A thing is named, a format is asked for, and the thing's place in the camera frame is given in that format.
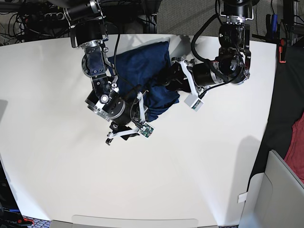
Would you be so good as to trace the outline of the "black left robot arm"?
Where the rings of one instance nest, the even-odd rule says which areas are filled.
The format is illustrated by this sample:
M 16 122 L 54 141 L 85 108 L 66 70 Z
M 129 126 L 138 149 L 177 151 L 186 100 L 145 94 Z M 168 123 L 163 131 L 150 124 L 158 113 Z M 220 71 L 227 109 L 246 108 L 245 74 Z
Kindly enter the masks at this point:
M 210 23 L 220 22 L 218 56 L 202 57 L 196 42 Z M 239 85 L 250 77 L 250 25 L 253 19 L 252 1 L 217 0 L 215 14 L 196 32 L 190 43 L 193 59 L 172 58 L 172 66 L 157 77 L 158 83 L 170 91 L 183 91 L 202 98 L 208 91 L 227 84 Z

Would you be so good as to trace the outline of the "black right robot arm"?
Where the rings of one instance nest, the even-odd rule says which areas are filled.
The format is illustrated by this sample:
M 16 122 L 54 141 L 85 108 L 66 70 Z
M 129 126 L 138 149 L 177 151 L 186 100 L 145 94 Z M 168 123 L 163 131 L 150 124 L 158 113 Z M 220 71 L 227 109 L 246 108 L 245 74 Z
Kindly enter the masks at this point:
M 93 87 L 85 102 L 91 111 L 111 123 L 106 143 L 110 144 L 115 137 L 127 140 L 141 135 L 148 138 L 153 127 L 145 118 L 148 108 L 144 105 L 144 94 L 134 85 L 131 87 L 135 92 L 132 103 L 119 94 L 117 82 L 125 78 L 118 74 L 116 63 L 111 63 L 107 57 L 105 42 L 109 36 L 102 1 L 53 0 L 51 3 L 63 10 L 72 48 L 81 48 L 85 53 L 82 70 Z

